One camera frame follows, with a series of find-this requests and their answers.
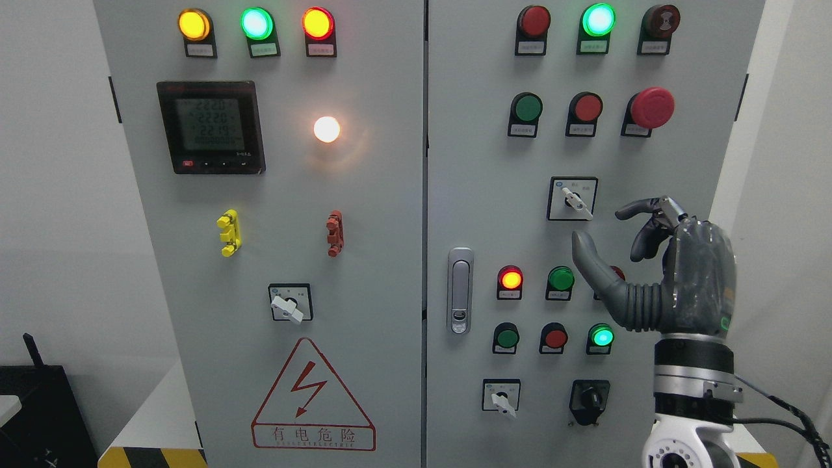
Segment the robotic hand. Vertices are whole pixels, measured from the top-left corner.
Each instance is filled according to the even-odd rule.
[[[597,253],[586,232],[572,234],[572,259],[618,325],[661,332],[656,343],[654,397],[658,425],[642,452],[646,468],[739,468],[724,434],[734,404],[734,355],[724,340],[734,308],[736,269],[730,241],[669,197],[630,203],[618,219],[651,218],[636,235],[633,261],[653,258],[670,237],[661,284],[624,282]]]

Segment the gray metal panel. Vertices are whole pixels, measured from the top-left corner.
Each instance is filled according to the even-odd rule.
[[[275,17],[283,56],[249,58],[239,20],[249,6],[96,1],[208,461],[418,466],[423,2],[327,2],[336,59],[305,56],[300,18],[311,4],[302,2],[262,5]],[[212,16],[218,59],[184,57],[176,28],[184,7]],[[394,21],[401,17],[410,20]],[[156,98],[161,80],[253,80],[265,174],[175,175]],[[311,131],[323,115],[343,127],[329,146]],[[240,213],[243,246],[224,258],[215,220],[228,208]],[[346,240],[335,259],[327,257],[324,229],[333,209],[344,213]],[[272,282],[310,283],[314,320],[272,321]],[[252,420],[302,336],[329,358],[374,423],[375,452],[254,448]],[[327,408],[335,399],[326,391],[309,415],[339,414]]]
[[[570,233],[587,229],[627,279],[657,281],[658,259],[632,264],[628,252],[645,219],[619,222],[626,202],[669,194],[707,217],[762,12],[762,1],[679,1],[681,25],[666,57],[638,57],[639,23],[653,1],[614,2],[618,21],[606,56],[577,56],[580,16],[590,2],[544,4],[552,12],[545,57],[514,57],[515,22],[527,2],[430,3],[428,154],[428,466],[637,466],[653,421],[655,335],[626,333],[610,356],[587,356],[587,332],[611,323],[577,278],[572,300],[544,301],[548,272],[572,267]],[[676,113],[649,139],[620,137],[630,97],[669,89]],[[537,138],[506,137],[519,92],[543,99]],[[604,101],[594,138],[564,137],[572,97]],[[599,177],[595,219],[548,222],[551,176]],[[445,327],[448,251],[468,246],[473,264],[471,331]],[[497,273],[519,266],[521,301],[497,301]],[[514,356],[490,350],[494,327],[521,334]],[[540,331],[561,322],[562,356],[541,356]],[[483,378],[519,378],[521,408],[510,421],[482,411]],[[572,381],[608,379],[599,426],[569,426]]]

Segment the lightning bolt symbol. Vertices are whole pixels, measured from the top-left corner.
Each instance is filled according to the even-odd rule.
[[[312,369],[314,369],[314,362],[309,361],[306,364],[306,368],[304,368],[304,371],[300,373],[300,377],[298,377],[297,382],[295,382],[295,384],[292,386],[291,391],[299,391],[305,390],[307,388],[317,387],[315,391],[312,392],[312,396],[310,396],[310,398],[306,401],[306,404],[303,406],[298,406],[298,412],[295,414],[295,419],[297,419],[298,417],[300,417],[300,415],[306,412],[306,406],[308,406],[309,403],[312,402],[315,396],[318,395],[320,389],[324,388],[324,386],[326,385],[327,381],[315,382],[314,384],[308,384],[304,386],[300,384],[300,382],[304,381],[304,379],[310,374],[310,372],[312,372]]]

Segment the warning sign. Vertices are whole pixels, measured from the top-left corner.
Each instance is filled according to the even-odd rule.
[[[251,422],[255,447],[375,451],[375,426],[309,338],[300,338]]]

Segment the green indicator light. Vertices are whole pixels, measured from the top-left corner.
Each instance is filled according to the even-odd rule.
[[[502,348],[514,348],[520,341],[520,335],[514,330],[503,330],[497,335],[497,344]]]
[[[549,285],[556,291],[567,291],[575,284],[575,274],[568,266],[559,266],[549,273]]]
[[[240,26],[245,35],[255,41],[262,41],[271,35],[275,28],[269,12],[263,8],[253,7],[246,9],[240,17]]]
[[[596,3],[583,13],[581,25],[590,36],[606,36],[616,26],[616,11],[609,3]]]
[[[612,333],[612,328],[606,323],[599,323],[589,331],[590,339],[595,346],[610,346],[615,335]]]
[[[521,97],[514,106],[514,113],[524,122],[532,122],[534,119],[540,117],[542,112],[543,102],[541,102],[539,97],[532,94]]]

